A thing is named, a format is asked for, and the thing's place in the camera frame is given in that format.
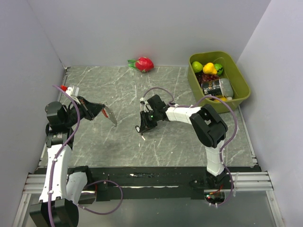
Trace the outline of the small black key fob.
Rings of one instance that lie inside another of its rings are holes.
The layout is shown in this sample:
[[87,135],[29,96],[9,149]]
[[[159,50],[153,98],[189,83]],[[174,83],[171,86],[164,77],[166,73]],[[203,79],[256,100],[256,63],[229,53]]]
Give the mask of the small black key fob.
[[139,125],[135,126],[135,130],[139,133],[141,138],[146,141],[145,137],[143,136],[143,133],[145,132],[145,127],[140,127]]

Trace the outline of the red and silver key organizer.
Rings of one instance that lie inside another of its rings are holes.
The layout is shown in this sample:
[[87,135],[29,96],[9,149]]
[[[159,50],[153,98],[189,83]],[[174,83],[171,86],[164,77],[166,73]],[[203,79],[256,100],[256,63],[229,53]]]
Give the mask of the red and silver key organizer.
[[112,110],[111,108],[109,108],[109,107],[107,106],[107,103],[104,104],[104,108],[102,109],[102,113],[103,113],[103,115],[104,115],[107,119],[109,119],[109,120],[113,123],[113,125],[114,125],[115,127],[117,126],[117,119],[116,119],[116,117],[115,117],[115,115],[114,115],[114,112],[113,112],[113,110]]

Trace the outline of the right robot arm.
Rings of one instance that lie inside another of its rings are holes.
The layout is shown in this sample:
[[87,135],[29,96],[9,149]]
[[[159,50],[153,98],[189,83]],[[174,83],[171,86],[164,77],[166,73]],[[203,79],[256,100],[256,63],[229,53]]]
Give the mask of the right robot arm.
[[228,127],[211,105],[181,107],[177,104],[166,104],[159,95],[154,95],[148,100],[142,97],[140,104],[143,106],[140,111],[141,125],[135,127],[139,134],[155,128],[158,121],[190,124],[199,141],[205,146],[208,185],[215,189],[223,184],[226,173],[220,149],[224,144]]

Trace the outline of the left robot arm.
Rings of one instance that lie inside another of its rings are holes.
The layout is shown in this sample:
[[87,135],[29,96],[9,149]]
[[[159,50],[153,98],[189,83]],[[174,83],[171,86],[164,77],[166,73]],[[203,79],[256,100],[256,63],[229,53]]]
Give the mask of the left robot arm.
[[58,101],[45,107],[46,147],[48,164],[39,202],[30,206],[30,217],[37,227],[76,227],[79,222],[78,203],[82,190],[93,186],[88,166],[68,169],[75,129],[81,119],[93,120],[106,107],[78,96],[75,106]]

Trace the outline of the red dragon fruit toy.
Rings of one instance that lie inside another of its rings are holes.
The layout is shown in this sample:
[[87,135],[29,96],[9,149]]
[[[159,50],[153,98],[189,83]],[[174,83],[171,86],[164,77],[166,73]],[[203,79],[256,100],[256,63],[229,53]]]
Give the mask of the red dragon fruit toy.
[[148,72],[154,68],[151,59],[147,57],[140,57],[138,59],[131,59],[127,61],[130,68],[136,69],[140,72]]

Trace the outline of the dark red grapes toy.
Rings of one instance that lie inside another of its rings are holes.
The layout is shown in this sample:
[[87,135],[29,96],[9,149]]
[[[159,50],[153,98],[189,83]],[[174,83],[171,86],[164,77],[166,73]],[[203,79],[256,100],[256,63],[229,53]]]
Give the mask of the dark red grapes toy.
[[204,74],[203,72],[200,72],[200,73],[196,73],[196,78],[197,78],[199,84],[202,84],[202,83],[206,83],[206,82],[209,82],[209,81],[217,80],[220,77],[217,76],[217,75]]

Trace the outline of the green lime toy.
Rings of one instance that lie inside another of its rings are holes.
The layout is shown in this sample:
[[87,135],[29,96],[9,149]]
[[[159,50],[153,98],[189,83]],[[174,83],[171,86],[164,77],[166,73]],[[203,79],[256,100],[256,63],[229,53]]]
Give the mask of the green lime toy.
[[192,66],[194,73],[199,73],[203,70],[203,65],[198,61],[192,62],[191,66]]

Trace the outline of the yellow lemon toy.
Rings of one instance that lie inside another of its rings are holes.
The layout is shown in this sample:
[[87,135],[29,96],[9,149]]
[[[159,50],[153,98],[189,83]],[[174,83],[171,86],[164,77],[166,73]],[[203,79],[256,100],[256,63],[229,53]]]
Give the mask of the yellow lemon toy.
[[213,101],[215,101],[215,102],[220,102],[220,100],[222,100],[223,102],[225,102],[225,101],[227,101],[227,98],[225,98],[225,97],[220,97],[220,98],[218,98],[218,99],[213,99]]

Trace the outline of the yellow pear toy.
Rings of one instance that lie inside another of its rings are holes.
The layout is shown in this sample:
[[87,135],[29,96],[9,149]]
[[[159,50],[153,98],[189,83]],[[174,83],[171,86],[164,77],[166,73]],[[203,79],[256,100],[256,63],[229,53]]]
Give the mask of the yellow pear toy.
[[209,75],[216,75],[217,70],[215,69],[215,66],[213,63],[209,62],[203,67],[203,73],[204,74],[209,74]]

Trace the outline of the black labelled cup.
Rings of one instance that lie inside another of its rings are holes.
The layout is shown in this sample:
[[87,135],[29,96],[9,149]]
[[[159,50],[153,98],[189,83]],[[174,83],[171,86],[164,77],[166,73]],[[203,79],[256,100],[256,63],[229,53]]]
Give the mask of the black labelled cup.
[[216,97],[233,98],[234,92],[228,79],[217,79],[201,84],[203,94]]

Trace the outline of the green watermelon toy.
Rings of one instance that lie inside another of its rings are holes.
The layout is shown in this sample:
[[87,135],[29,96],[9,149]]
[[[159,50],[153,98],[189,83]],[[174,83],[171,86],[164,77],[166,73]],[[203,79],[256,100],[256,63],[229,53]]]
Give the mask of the green watermelon toy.
[[214,68],[216,69],[216,71],[217,71],[217,76],[220,76],[220,75],[222,75],[223,74],[223,66],[221,65],[221,64],[219,64],[219,63],[215,63],[214,64]]

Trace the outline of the olive green plastic bin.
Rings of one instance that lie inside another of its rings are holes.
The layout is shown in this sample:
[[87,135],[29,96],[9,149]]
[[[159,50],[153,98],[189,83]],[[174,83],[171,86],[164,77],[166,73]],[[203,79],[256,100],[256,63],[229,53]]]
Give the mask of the olive green plastic bin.
[[[210,66],[205,72],[195,73],[194,62]],[[222,51],[196,53],[188,63],[187,79],[196,101],[212,95],[222,98],[232,110],[236,110],[250,96],[250,87],[229,54]]]

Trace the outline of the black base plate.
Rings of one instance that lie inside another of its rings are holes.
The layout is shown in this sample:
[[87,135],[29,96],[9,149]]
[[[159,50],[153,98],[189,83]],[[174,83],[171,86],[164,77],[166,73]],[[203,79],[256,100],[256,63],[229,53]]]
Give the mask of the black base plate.
[[206,167],[91,167],[88,189],[97,201],[119,199],[204,199],[205,190],[231,189],[226,171],[218,177]]

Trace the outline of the aluminium rail frame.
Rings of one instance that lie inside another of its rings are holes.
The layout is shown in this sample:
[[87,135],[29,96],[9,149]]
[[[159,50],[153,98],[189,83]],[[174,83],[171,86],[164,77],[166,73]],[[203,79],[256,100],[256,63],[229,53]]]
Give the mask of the aluminium rail frame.
[[[122,187],[140,188],[178,188],[180,184],[202,182],[206,174],[203,166],[91,166],[94,180],[109,179]],[[259,165],[230,166],[229,170],[237,191],[272,191],[273,185],[268,172]]]

